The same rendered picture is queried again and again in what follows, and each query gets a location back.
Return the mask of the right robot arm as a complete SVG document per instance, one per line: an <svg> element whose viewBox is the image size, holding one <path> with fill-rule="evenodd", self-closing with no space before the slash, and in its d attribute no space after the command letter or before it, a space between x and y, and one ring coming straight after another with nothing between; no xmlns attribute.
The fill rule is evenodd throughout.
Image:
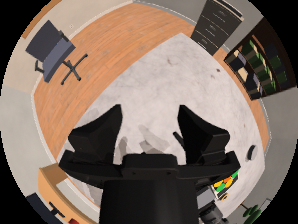
<svg viewBox="0 0 298 224"><path fill-rule="evenodd" d="M214 196L212 190L206 186L206 188L197 189L197 201L198 201L198 216L200 216L204 224L229 224L227 218L223 220L223 214L218 206L214 204ZM212 201L212 202L210 202ZM204 206L204 208L202 208Z"/></svg>

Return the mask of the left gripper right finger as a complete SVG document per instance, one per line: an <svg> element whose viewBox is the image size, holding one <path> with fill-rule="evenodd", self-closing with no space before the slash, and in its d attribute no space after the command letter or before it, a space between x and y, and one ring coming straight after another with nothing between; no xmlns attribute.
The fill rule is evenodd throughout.
<svg viewBox="0 0 298 224"><path fill-rule="evenodd" d="M182 104L177 121L184 139L186 164L208 165L226 159L225 147L230 140L226 129L208 123Z"/></svg>

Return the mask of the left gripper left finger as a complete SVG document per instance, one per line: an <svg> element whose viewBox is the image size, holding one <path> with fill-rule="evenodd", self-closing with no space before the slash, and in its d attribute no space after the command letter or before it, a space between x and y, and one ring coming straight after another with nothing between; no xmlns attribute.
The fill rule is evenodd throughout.
<svg viewBox="0 0 298 224"><path fill-rule="evenodd" d="M90 164L97 164L97 161L113 164L121 124L121 104L116 104L96 120L72 129L68 141L74 149L74 159Z"/></svg>

